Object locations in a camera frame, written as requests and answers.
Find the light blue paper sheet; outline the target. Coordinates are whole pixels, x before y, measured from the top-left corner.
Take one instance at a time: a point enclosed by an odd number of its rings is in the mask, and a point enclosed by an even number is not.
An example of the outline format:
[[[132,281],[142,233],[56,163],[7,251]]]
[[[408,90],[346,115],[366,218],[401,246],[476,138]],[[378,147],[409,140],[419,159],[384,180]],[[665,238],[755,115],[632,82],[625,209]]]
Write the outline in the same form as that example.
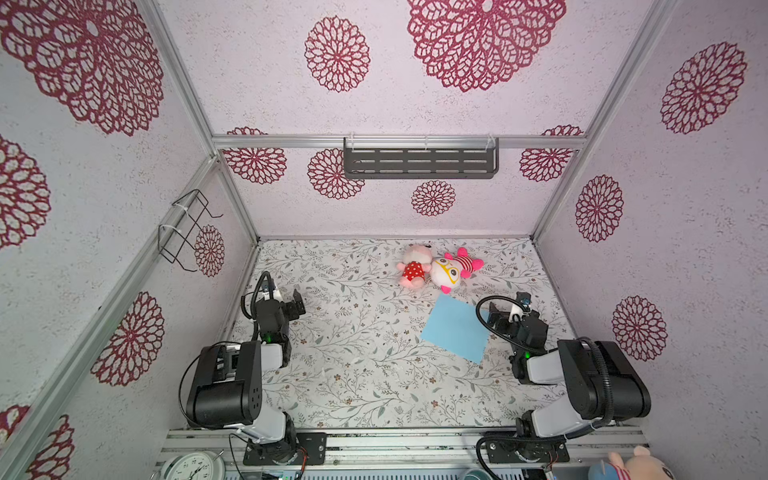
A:
[[[481,325],[475,307],[440,294],[421,339],[458,357],[481,364],[490,332]]]

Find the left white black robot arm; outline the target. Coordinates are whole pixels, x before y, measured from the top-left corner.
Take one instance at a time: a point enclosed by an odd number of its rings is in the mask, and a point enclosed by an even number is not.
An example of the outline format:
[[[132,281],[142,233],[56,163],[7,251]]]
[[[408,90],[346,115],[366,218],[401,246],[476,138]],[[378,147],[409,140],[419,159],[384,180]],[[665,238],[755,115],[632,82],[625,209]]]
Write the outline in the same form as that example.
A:
[[[243,314],[253,322],[250,341],[201,349],[187,400],[181,411],[193,428],[233,429],[247,445],[248,456],[288,464],[300,456],[300,444],[289,414],[263,399],[263,375],[289,365],[290,323],[306,313],[302,295],[283,300],[270,291],[251,297]]]

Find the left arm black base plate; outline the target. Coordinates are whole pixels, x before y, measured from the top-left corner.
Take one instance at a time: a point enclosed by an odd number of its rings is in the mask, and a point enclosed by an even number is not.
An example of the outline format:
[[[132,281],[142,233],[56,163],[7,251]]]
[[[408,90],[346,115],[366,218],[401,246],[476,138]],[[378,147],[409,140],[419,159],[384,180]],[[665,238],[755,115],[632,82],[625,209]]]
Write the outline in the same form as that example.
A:
[[[243,458],[245,466],[323,465],[328,435],[325,432],[291,433],[283,440],[257,444],[250,441]]]

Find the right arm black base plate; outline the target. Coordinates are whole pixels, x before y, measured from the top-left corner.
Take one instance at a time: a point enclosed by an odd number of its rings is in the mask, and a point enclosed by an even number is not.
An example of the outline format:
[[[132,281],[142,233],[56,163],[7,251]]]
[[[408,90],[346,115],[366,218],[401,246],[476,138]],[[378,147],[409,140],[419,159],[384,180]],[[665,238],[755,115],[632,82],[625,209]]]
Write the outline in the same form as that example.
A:
[[[562,436],[551,438],[519,437],[512,432],[488,433],[478,443],[484,445],[491,463],[567,463],[570,455]]]

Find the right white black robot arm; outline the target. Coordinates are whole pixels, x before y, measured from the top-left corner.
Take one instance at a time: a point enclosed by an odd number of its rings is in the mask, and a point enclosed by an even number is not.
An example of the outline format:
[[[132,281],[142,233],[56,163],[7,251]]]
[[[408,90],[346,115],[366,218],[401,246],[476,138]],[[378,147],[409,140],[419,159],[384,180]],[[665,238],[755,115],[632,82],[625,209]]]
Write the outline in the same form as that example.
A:
[[[579,337],[548,349],[549,325],[525,296],[485,297],[475,313],[484,328],[512,347],[509,362],[519,383],[565,387],[561,398],[516,420],[516,440],[564,442],[650,413],[650,392],[617,343]]]

